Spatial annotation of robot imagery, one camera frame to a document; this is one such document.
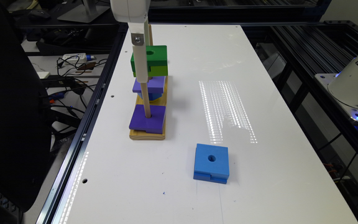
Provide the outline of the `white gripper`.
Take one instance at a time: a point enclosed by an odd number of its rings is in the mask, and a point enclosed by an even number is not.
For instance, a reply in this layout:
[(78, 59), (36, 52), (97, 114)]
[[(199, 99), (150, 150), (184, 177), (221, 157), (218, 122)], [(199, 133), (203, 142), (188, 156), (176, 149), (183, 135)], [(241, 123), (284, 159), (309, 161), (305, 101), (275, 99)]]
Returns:
[(110, 4), (115, 20), (128, 22), (136, 79), (139, 83), (147, 83), (149, 76), (146, 46), (149, 45), (149, 28), (145, 21), (150, 0), (110, 0)]

